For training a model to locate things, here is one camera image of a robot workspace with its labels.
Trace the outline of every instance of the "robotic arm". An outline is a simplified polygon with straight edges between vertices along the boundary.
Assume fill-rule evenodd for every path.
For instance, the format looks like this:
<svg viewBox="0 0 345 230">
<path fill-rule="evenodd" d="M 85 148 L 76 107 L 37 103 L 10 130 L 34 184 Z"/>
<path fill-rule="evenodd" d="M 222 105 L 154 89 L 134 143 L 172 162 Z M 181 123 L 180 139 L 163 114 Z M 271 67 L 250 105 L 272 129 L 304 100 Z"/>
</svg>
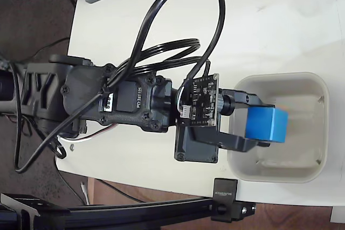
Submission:
<svg viewBox="0 0 345 230">
<path fill-rule="evenodd" d="M 164 133 L 176 126 L 175 159 L 178 161 L 218 161 L 218 148 L 247 152 L 256 145 L 270 144 L 219 131 L 220 116 L 230 116 L 236 108 L 274 107 L 255 94 L 220 89 L 219 75 L 209 75 L 208 60 L 225 21 L 225 0 L 219 2 L 215 34 L 202 56 L 186 57 L 200 47 L 199 40 L 185 39 L 142 50 L 149 28 L 167 0 L 156 0 L 140 27 L 132 55 L 118 67 L 94 66 L 84 58 L 53 55 L 49 63 L 13 64 L 0 73 L 0 113 L 17 114 L 15 167 L 25 172 L 46 146 L 59 158 L 66 152 L 57 136 L 76 138 L 86 133 L 86 121 L 103 126 L 130 124 L 144 131 Z M 136 64 L 156 54 L 187 48 L 155 64 Z M 195 64 L 179 89 L 157 71 Z M 194 78 L 202 66 L 201 78 Z M 32 124 L 43 139 L 23 167 L 19 167 L 22 119 Z"/>
</svg>

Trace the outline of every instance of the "plastic bin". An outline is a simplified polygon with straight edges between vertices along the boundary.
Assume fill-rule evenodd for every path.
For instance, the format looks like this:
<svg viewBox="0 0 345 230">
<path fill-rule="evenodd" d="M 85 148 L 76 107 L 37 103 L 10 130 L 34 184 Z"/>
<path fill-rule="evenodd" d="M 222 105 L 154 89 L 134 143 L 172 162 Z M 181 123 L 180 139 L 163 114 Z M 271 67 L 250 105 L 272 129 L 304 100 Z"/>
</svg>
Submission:
<svg viewBox="0 0 345 230">
<path fill-rule="evenodd" d="M 228 151 L 233 173 L 242 180 L 306 183 L 316 178 L 326 163 L 329 93 L 325 82 L 308 72 L 254 75 L 236 89 L 257 94 L 264 102 L 288 112 L 285 143 L 255 147 L 247 153 Z M 230 116 L 230 132 L 245 135 L 247 109 Z"/>
</svg>

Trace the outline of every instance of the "table surface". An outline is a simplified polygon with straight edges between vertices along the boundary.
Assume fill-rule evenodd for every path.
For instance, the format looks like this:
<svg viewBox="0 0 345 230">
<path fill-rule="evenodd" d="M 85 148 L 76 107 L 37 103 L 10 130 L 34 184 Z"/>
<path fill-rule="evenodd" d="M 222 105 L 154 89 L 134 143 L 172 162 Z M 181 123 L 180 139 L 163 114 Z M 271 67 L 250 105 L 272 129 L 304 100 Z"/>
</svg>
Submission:
<svg viewBox="0 0 345 230">
<path fill-rule="evenodd" d="M 130 56 L 147 10 L 154 0 L 78 0 L 69 55 L 92 59 L 96 65 L 118 65 Z M 326 166 L 305 184 L 239 181 L 237 199 L 258 203 L 344 206 L 345 74 L 343 31 L 345 0 L 226 0 L 222 36 L 210 57 L 211 73 L 220 87 L 232 88 L 249 75 L 313 72 L 330 93 L 329 147 Z M 199 38 L 202 53 L 213 36 L 217 0 L 168 0 L 158 13 L 144 47 L 171 40 Z M 163 54 L 148 62 L 167 57 Z M 177 88 L 190 66 L 161 73 Z M 100 128 L 89 123 L 93 132 Z M 166 134 L 145 133 L 120 125 L 82 143 L 58 162 L 60 170 L 151 189 L 212 196 L 213 179 L 236 178 L 219 151 L 217 164 L 174 160 L 175 128 Z"/>
</svg>

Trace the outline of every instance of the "brown floor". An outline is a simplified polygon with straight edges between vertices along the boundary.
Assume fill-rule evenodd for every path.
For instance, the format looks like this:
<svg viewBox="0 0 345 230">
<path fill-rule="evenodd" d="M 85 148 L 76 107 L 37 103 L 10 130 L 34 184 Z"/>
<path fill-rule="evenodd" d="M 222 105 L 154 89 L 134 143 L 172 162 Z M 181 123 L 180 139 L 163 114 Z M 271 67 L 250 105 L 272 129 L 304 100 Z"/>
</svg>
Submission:
<svg viewBox="0 0 345 230">
<path fill-rule="evenodd" d="M 22 60 L 38 49 L 71 33 L 74 7 L 68 0 L 0 0 L 0 52 L 10 60 Z M 38 62 L 49 54 L 67 54 L 68 42 L 44 50 Z M 16 125 L 0 117 L 0 193 L 30 194 L 61 206 L 78 206 L 80 201 L 65 186 L 53 166 L 53 153 L 46 149 L 26 173 L 13 168 Z M 35 151 L 41 140 L 36 134 L 22 136 L 20 165 Z M 85 177 L 62 173 L 82 195 Z"/>
<path fill-rule="evenodd" d="M 132 201 L 99 181 L 89 178 L 89 196 L 92 204 L 125 205 Z M 165 201 L 190 198 L 183 194 L 155 191 L 129 185 L 111 183 L 121 191 L 145 201 Z M 256 214 L 240 222 L 226 224 L 213 222 L 209 218 L 185 222 L 177 225 L 164 226 L 162 229 L 345 229 L 345 224 L 329 222 L 331 207 L 283 206 L 258 204 Z"/>
</svg>

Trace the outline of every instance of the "blue block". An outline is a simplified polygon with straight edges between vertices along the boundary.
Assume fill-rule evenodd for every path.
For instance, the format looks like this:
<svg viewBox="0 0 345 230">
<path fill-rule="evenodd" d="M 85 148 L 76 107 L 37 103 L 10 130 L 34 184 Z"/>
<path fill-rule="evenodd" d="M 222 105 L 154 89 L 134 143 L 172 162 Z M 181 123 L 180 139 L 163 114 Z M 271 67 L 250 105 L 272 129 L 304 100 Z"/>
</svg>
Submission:
<svg viewBox="0 0 345 230">
<path fill-rule="evenodd" d="M 248 108 L 246 138 L 285 142 L 288 114 L 273 107 Z"/>
</svg>

